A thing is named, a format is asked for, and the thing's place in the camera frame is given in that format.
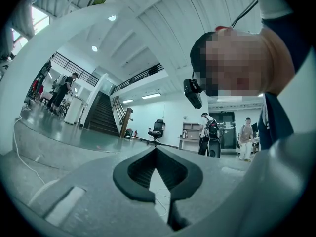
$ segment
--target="neck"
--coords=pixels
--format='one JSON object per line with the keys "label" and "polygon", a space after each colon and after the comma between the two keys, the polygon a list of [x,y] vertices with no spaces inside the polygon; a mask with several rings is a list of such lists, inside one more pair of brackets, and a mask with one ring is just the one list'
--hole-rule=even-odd
{"label": "neck", "polygon": [[271,29],[262,28],[259,36],[266,57],[260,93],[279,95],[295,75],[291,55],[281,38]]}

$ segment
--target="man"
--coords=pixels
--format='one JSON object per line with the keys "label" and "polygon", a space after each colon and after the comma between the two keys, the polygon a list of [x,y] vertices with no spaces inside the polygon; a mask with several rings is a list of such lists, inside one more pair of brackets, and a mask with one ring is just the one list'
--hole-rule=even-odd
{"label": "man", "polygon": [[208,141],[209,141],[209,138],[208,138],[208,131],[207,129],[205,128],[206,127],[206,124],[209,122],[209,121],[213,121],[214,118],[212,118],[211,116],[209,116],[207,113],[202,113],[201,115],[201,120],[199,122],[199,149],[198,149],[198,154],[199,155],[205,155],[205,151],[207,150],[207,156],[210,156],[209,155],[209,151],[208,151],[208,147],[207,147],[207,144],[208,144]]}
{"label": "man", "polygon": [[239,131],[239,140],[238,140],[238,143],[240,146],[239,159],[244,160],[244,161],[250,161],[252,143],[254,143],[253,131],[252,131],[252,127],[250,126],[250,123],[251,123],[251,119],[246,118],[246,124],[243,125]]}
{"label": "man", "polygon": [[265,93],[258,129],[261,148],[268,149],[293,133],[277,97],[302,66],[311,45],[284,0],[258,1],[263,23],[260,33],[220,26],[200,37],[190,56],[208,96]]}
{"label": "man", "polygon": [[65,83],[59,87],[58,93],[51,103],[51,108],[49,109],[50,112],[59,116],[57,113],[57,108],[59,107],[60,103],[63,101],[67,92],[70,90],[73,80],[76,79],[77,77],[78,77],[78,74],[73,73],[71,77],[67,77],[65,80]]}

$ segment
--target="navy blue shirt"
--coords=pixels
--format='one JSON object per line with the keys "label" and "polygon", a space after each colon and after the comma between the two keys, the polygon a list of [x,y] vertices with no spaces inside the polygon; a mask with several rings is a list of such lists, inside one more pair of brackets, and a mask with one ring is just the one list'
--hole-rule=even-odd
{"label": "navy blue shirt", "polygon": [[[295,72],[298,72],[305,61],[311,46],[305,41],[294,13],[277,19],[262,20],[263,24],[273,30],[285,43],[290,52]],[[293,127],[277,99],[277,96],[265,93],[266,106],[262,108],[258,130],[261,149],[268,149],[280,138],[293,133]]]}

